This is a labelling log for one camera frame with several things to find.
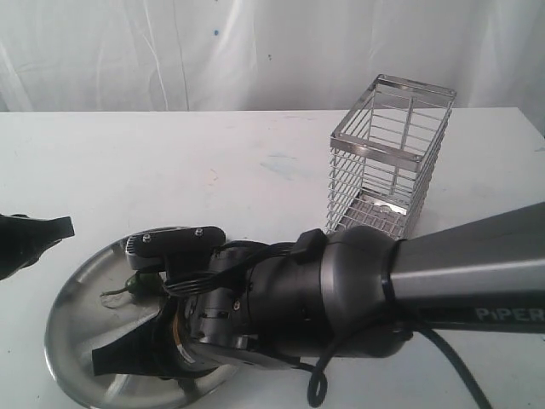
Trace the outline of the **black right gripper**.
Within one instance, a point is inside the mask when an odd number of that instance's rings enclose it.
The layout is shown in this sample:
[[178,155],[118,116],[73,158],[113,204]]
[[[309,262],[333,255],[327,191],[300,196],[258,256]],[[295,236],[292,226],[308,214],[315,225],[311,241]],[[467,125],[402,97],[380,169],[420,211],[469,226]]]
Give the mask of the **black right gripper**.
[[[220,364],[261,369],[298,365],[284,346],[298,327],[297,264],[290,245],[222,245],[207,266],[171,279],[157,315],[92,351],[93,374],[197,379]],[[189,363],[175,344],[207,364]]]

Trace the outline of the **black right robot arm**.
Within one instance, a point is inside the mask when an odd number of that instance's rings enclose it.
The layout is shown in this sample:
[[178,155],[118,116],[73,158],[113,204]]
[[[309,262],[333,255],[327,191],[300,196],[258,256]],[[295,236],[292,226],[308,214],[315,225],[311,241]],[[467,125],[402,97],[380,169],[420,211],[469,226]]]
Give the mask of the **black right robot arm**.
[[415,239],[358,226],[268,245],[205,226],[138,233],[125,250],[137,281],[165,274],[165,302],[92,351],[95,375],[184,378],[224,365],[383,358],[418,325],[544,329],[542,204]]

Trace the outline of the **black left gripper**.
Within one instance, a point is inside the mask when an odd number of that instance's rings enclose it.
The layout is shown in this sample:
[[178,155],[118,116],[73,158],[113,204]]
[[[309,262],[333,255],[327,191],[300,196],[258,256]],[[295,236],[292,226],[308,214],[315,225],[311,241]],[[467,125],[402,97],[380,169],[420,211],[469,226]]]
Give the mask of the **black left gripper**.
[[69,216],[39,220],[21,214],[1,215],[1,280],[35,264],[42,251],[74,235]]

